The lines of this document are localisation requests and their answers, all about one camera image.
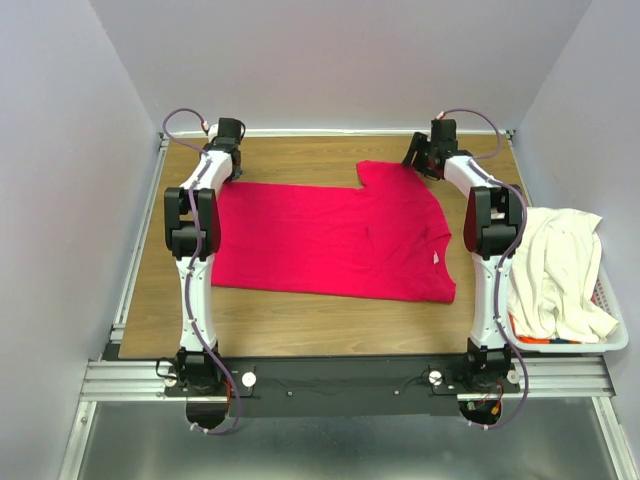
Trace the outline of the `pink t-shirt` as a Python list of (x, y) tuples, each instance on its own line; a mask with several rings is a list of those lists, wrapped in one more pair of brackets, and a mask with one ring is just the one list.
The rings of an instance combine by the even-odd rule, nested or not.
[(434, 194), (399, 163), (356, 172), (357, 187), (225, 186), (212, 285), (452, 303), (451, 232)]

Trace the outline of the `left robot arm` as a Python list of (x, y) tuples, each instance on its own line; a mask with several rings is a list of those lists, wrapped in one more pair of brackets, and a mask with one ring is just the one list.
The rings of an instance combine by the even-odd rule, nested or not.
[(242, 174), (246, 126), (222, 117), (215, 129), (206, 121), (201, 128), (208, 142), (194, 147), (199, 156), (195, 169), (163, 195), (165, 243), (178, 271), (182, 303), (179, 349), (165, 384), (184, 394), (211, 396), (229, 385), (217, 356), (212, 317), (212, 270), (221, 245), (217, 200), (223, 186)]

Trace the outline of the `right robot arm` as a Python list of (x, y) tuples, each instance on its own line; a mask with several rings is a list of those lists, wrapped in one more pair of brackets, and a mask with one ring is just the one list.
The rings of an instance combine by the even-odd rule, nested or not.
[(527, 211), (517, 186), (496, 179), (475, 156), (459, 148), (451, 113), (445, 110), (436, 116), (428, 134), (413, 135), (402, 165), (453, 184), (467, 199), (463, 240), (474, 264), (475, 310), (458, 378), (467, 389), (480, 392), (505, 379), (511, 369), (508, 278)]

